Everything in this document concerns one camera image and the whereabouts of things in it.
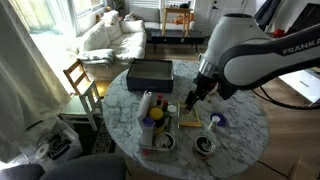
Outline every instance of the chair back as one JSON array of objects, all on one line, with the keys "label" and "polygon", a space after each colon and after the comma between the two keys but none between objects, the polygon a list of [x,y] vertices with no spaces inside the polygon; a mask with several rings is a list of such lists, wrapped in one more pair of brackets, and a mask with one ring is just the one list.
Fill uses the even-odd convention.
[{"label": "chair back", "polygon": [[100,106],[101,98],[99,97],[98,89],[95,83],[90,84],[88,89],[79,97],[87,114],[93,114],[96,108]]},{"label": "chair back", "polygon": [[83,79],[90,82],[81,62],[78,59],[68,69],[63,70],[63,73],[66,75],[68,81],[75,90],[76,95],[81,94],[78,85],[83,81]]}]

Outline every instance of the gray chair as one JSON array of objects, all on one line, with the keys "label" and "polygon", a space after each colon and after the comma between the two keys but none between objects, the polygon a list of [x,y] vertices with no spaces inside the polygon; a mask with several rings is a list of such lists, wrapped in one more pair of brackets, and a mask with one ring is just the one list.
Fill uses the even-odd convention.
[{"label": "gray chair", "polygon": [[125,180],[125,178],[125,160],[111,154],[81,157],[48,172],[38,164],[24,164],[0,170],[1,180]]}]

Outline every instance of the white curtain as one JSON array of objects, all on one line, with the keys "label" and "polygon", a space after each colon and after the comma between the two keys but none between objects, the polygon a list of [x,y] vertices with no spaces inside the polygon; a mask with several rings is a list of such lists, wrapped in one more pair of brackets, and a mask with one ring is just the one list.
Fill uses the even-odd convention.
[{"label": "white curtain", "polygon": [[0,141],[15,142],[33,123],[58,115],[70,96],[10,3],[0,2]]},{"label": "white curtain", "polygon": [[46,0],[61,34],[76,37],[80,34],[77,14],[70,0]]}]

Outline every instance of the tape roll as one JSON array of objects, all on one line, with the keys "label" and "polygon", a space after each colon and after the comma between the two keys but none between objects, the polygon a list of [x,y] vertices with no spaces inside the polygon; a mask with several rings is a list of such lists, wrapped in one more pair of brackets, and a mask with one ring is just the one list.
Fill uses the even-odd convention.
[{"label": "tape roll", "polygon": [[42,144],[42,145],[39,146],[39,148],[37,149],[36,158],[37,158],[37,159],[42,159],[42,158],[46,157],[48,151],[49,151],[49,144],[48,144],[48,143]]}]

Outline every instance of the wooden chair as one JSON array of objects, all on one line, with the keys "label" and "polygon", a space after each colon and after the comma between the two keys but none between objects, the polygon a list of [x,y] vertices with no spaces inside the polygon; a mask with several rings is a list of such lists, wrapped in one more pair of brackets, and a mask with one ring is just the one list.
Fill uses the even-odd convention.
[{"label": "wooden chair", "polygon": [[[83,94],[72,97],[60,115],[68,123],[91,124],[93,131],[97,131],[97,125],[93,119],[97,108],[102,114],[101,98],[98,96],[96,84],[91,83]],[[88,118],[89,121],[74,120],[75,118]]]},{"label": "wooden chair", "polygon": [[109,81],[90,81],[83,66],[79,60],[76,60],[68,69],[63,70],[68,81],[73,87],[76,95],[81,95],[92,83],[95,83],[98,89],[98,94],[101,98],[104,97]]}]

